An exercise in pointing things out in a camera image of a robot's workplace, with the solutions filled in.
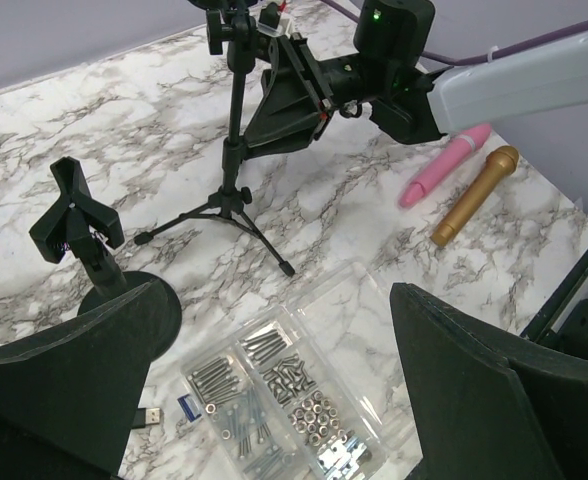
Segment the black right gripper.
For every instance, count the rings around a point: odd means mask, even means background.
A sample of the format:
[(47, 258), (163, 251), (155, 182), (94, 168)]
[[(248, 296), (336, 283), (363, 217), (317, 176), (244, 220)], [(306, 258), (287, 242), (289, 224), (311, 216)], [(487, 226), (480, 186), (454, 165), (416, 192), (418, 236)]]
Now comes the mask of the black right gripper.
[(355, 54), (318, 60), (307, 39), (295, 33), (271, 40), (263, 97), (245, 132), (249, 155), (291, 153), (324, 133), (333, 114), (359, 100)]

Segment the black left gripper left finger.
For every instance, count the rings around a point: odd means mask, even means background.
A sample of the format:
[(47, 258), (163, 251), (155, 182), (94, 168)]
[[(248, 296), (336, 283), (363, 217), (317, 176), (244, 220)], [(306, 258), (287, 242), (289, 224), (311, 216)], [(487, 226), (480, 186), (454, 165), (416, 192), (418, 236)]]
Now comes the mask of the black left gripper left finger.
[(157, 281), (0, 347), (0, 479), (115, 479), (168, 306)]

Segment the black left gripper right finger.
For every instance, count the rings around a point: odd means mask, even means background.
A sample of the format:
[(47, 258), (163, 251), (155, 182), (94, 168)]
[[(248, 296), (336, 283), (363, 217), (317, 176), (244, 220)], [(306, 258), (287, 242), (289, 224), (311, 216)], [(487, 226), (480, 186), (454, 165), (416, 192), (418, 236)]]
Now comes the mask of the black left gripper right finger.
[(588, 479), (588, 359), (390, 291), (422, 459), (415, 479)]

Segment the black tripod shock-mount stand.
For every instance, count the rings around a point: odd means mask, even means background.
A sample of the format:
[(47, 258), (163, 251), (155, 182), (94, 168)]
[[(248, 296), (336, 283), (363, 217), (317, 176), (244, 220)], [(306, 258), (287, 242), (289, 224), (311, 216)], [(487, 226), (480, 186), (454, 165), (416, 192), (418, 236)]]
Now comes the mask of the black tripod shock-mount stand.
[(295, 274), (293, 266), (283, 259), (267, 240), (244, 208), (252, 202), (247, 187), (237, 188), (236, 181), (241, 163), (248, 157), (247, 145), (241, 135), (241, 120), (246, 86), (246, 77), (256, 64), (258, 49), (258, 28), (249, 8), (253, 1), (195, 1), (195, 6), (206, 11), (208, 49), (212, 55), (223, 53), (227, 42), (227, 65), (233, 73), (228, 135), (222, 149), (223, 178), (220, 188), (208, 196), (205, 204), (183, 212), (176, 218), (144, 231), (134, 237), (138, 246), (145, 245), (159, 234), (190, 219), (222, 222), (238, 228), (260, 240), (278, 262), (281, 271), (288, 277)]

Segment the black round-base mic stand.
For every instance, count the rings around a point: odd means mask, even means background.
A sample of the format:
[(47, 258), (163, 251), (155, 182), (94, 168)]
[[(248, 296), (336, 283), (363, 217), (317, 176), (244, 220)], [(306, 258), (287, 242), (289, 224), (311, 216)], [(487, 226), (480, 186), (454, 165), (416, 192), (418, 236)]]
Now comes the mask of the black round-base mic stand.
[(168, 300), (167, 311), (156, 320), (159, 335), (154, 357), (160, 358), (173, 345), (182, 325), (177, 293), (157, 275), (121, 270), (112, 255), (125, 242), (120, 217), (115, 209), (92, 197), (79, 160), (62, 157), (50, 170), (60, 194), (30, 228), (32, 241), (49, 263), (60, 263), (68, 252), (82, 263), (93, 287), (80, 303), (80, 314), (147, 282), (160, 282)]

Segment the pink microphone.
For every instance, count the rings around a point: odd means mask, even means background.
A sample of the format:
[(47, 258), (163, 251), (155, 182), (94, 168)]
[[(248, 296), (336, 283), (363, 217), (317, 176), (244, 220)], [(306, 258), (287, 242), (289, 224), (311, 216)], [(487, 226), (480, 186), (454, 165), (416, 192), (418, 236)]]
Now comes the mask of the pink microphone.
[(454, 136), (445, 148), (408, 184), (398, 199), (401, 208), (411, 208), (427, 197), (466, 159), (478, 151), (492, 133), (490, 124), (480, 124)]

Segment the gold microphone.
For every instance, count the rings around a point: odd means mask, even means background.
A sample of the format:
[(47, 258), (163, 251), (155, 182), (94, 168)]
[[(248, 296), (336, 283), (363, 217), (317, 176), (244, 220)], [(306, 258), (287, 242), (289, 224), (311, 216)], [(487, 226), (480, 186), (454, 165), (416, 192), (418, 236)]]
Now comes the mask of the gold microphone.
[(445, 247), (478, 211), (497, 185), (515, 172), (520, 154), (504, 145), (492, 151), (474, 181), (440, 221), (430, 239), (438, 247)]

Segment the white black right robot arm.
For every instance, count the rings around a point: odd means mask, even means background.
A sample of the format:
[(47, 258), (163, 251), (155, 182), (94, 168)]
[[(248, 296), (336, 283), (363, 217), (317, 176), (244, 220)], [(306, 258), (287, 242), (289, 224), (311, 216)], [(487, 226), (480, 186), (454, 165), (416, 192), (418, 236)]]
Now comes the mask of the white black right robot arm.
[(588, 21), (425, 73), (418, 66), (435, 17), (429, 1), (367, 1), (354, 52), (319, 60), (306, 40), (268, 49), (263, 97), (243, 138), (251, 158), (291, 153), (320, 138), (334, 114), (370, 120), (414, 145), (504, 118), (588, 104)]

